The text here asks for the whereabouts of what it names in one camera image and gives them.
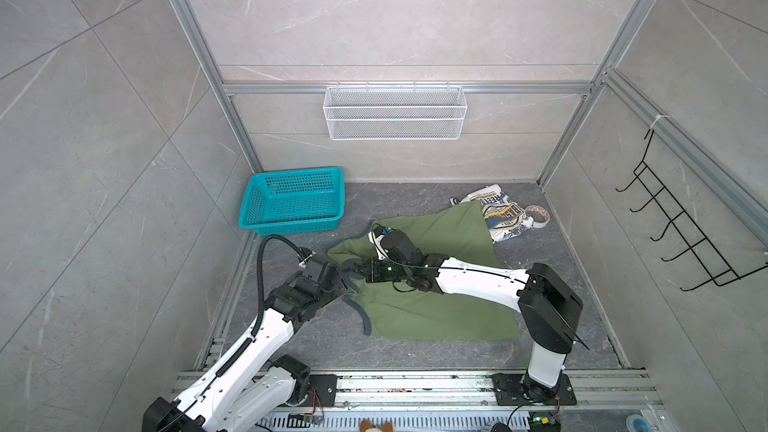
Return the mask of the green tank top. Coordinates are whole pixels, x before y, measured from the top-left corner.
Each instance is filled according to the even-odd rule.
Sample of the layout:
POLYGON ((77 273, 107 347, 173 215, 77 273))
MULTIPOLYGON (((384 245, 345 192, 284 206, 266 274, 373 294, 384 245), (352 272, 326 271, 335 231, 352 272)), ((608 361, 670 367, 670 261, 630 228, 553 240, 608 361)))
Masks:
MULTIPOLYGON (((482 205, 466 202, 423 216, 377 219, 404 232, 425 253, 498 265, 482 205)), ((364 333, 396 340, 479 341, 521 337, 512 309, 467 295, 413 291, 406 285, 352 281, 345 301, 363 314, 364 333)))

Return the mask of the white tank top navy trim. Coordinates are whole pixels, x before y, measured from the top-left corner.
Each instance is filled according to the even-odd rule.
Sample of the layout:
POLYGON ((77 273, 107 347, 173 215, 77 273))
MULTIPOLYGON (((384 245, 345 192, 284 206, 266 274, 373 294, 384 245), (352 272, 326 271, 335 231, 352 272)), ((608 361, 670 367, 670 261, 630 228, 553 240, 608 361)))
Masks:
POLYGON ((466 202, 481 204, 482 215, 493 243, 504 242, 535 229, 530 227, 531 220, 525 213, 526 207, 513 201, 498 184, 476 190, 462 199, 450 199, 452 206, 466 202))

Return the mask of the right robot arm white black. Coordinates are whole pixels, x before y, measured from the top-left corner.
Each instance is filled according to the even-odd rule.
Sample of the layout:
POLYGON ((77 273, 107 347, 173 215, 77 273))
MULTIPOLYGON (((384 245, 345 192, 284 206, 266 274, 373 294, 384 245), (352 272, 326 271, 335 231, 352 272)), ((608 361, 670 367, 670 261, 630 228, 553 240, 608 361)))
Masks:
POLYGON ((533 340, 520 380, 527 403, 563 401, 569 385, 564 365, 576 343, 583 302, 548 265, 501 269, 424 253, 401 230, 376 225, 368 233, 376 257, 363 268, 368 282, 405 282, 421 292, 464 295, 507 307, 522 315, 533 340))

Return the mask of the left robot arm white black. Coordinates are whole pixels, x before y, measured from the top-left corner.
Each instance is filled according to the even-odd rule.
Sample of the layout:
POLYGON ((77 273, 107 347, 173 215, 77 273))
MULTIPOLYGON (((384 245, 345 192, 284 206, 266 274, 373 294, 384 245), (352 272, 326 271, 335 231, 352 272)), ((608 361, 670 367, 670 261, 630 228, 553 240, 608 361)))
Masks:
POLYGON ((273 409, 309 400, 310 367, 283 355, 257 373, 316 312, 344 293, 339 265, 313 255, 295 281, 274 289, 265 309, 213 367, 174 400, 156 399, 143 431, 247 431, 273 409))

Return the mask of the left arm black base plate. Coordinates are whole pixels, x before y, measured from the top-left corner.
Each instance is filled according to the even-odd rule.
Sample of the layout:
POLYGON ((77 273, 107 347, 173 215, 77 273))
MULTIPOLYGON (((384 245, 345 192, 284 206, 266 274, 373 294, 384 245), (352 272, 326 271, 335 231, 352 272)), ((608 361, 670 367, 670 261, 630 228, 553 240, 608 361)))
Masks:
POLYGON ((333 407, 337 395, 338 376, 335 374, 314 374, 308 379, 308 386, 301 407, 319 409, 333 407))

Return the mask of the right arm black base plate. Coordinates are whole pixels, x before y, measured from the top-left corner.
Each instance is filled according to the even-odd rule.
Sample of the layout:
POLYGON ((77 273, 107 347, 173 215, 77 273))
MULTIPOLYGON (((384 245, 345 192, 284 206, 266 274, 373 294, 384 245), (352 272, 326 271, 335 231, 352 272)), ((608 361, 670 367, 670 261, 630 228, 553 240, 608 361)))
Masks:
POLYGON ((543 385, 525 374, 496 373, 491 376, 499 406, 575 406, 577 399, 566 374, 553 387, 543 385))

